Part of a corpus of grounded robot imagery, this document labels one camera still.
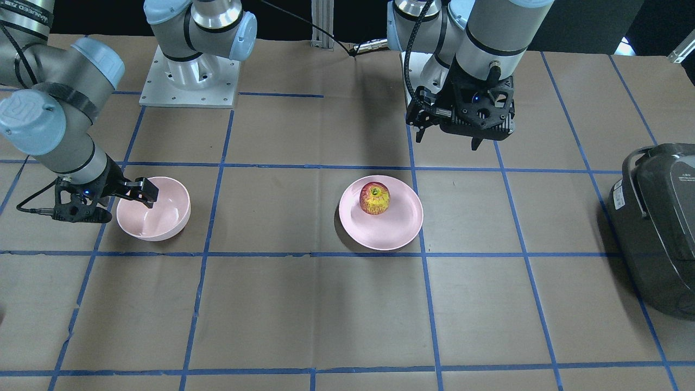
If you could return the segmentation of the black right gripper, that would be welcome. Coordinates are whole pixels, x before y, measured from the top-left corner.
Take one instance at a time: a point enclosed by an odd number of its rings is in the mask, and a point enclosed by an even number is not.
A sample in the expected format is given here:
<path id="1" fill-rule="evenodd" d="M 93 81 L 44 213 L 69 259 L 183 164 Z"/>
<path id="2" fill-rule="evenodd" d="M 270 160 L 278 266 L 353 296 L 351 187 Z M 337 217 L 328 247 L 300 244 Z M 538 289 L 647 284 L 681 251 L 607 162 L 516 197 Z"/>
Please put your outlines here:
<path id="1" fill-rule="evenodd" d="M 70 223 L 108 223 L 112 215 L 99 207 L 104 198 L 119 197 L 136 201 L 150 210 L 159 197 L 159 188 L 148 178 L 140 176 L 130 181 L 112 158 L 106 159 L 106 168 L 96 179 L 76 185 L 62 178 L 55 180 L 55 206 L 53 220 Z"/>

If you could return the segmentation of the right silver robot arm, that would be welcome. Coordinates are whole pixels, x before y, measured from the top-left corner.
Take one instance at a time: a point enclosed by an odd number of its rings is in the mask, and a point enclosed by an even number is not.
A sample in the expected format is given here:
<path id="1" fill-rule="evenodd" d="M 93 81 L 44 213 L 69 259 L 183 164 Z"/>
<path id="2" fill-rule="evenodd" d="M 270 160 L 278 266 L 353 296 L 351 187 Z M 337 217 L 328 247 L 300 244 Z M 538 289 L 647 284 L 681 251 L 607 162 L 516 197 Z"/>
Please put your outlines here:
<path id="1" fill-rule="evenodd" d="M 70 223 L 107 223 L 106 202 L 117 197 L 151 209 L 159 189 L 129 180 L 89 135 L 125 72 L 121 57 L 91 37 L 67 49 L 49 46 L 53 1 L 2 2 L 2 136 L 55 175 L 54 207 L 17 209 Z M 257 37 L 257 18 L 240 1 L 146 1 L 144 17 L 165 58 L 172 87 L 212 86 L 223 67 L 243 61 Z"/>

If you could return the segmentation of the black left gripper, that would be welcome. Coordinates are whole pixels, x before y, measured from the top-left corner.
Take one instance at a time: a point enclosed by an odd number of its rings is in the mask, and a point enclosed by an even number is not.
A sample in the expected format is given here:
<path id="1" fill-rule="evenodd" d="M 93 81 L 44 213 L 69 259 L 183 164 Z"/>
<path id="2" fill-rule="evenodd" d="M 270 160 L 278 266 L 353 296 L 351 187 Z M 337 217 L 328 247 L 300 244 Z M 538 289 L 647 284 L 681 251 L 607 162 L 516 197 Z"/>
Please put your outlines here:
<path id="1" fill-rule="evenodd" d="M 406 88 L 406 122 L 417 129 L 415 143 L 422 142 L 427 128 L 438 126 L 445 133 L 470 137 L 471 149 L 477 151 L 484 140 L 502 141 L 515 131 L 513 77 L 502 78 L 497 60 L 484 67 L 482 79 L 454 62 L 437 94 L 424 86 L 414 90 L 409 75 Z"/>

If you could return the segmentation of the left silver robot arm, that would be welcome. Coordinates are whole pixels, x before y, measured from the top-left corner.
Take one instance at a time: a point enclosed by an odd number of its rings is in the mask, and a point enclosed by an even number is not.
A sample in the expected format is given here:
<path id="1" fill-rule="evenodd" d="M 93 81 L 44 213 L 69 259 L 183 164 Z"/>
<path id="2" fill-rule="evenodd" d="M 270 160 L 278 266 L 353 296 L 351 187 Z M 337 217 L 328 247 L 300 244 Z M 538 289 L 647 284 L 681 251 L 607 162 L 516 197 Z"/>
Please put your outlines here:
<path id="1" fill-rule="evenodd" d="M 402 55 L 406 122 L 502 141 L 515 131 L 514 72 L 551 1 L 390 1 L 389 48 Z"/>

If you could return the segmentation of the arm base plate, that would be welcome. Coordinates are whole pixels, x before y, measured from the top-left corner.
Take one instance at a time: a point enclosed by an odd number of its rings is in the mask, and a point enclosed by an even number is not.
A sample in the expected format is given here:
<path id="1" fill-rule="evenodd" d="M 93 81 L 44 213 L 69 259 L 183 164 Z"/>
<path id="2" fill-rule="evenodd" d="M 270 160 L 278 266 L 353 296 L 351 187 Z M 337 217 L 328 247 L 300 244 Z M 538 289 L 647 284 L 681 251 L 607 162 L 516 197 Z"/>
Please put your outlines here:
<path id="1" fill-rule="evenodd" d="M 242 64 L 202 54 L 177 62 L 157 47 L 139 104 L 161 108 L 233 109 Z"/>
<path id="2" fill-rule="evenodd" d="M 424 86 L 437 94 L 444 85 L 450 62 L 445 62 L 432 53 L 411 52 L 408 69 L 414 90 Z"/>

